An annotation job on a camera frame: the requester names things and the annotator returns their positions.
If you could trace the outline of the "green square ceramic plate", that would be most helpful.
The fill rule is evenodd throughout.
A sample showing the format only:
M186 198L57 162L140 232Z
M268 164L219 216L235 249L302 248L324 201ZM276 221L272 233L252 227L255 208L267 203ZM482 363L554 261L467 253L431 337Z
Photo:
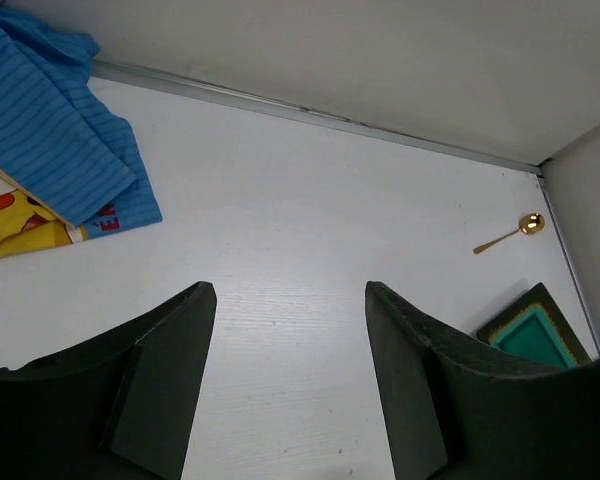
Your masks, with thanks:
M559 368L591 358L543 283L536 284L475 332L508 354Z

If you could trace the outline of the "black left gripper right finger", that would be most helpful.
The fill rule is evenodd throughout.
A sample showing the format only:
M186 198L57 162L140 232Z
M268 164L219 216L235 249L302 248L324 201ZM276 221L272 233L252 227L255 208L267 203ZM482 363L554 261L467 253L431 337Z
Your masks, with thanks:
M510 355L377 281L365 316L397 478L600 479L600 359Z

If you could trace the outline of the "blue Pikachu placemat cloth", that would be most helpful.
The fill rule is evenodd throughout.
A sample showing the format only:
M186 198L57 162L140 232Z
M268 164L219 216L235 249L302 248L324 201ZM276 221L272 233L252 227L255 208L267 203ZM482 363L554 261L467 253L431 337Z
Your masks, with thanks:
M130 124L89 89L98 51L0 7L0 258L162 219Z

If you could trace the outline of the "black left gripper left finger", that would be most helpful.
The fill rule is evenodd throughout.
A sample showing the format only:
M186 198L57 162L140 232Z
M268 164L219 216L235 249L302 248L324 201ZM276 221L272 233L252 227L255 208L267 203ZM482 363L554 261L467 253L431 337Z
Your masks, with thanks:
M153 310L0 368L0 479L178 479L216 313L198 282Z

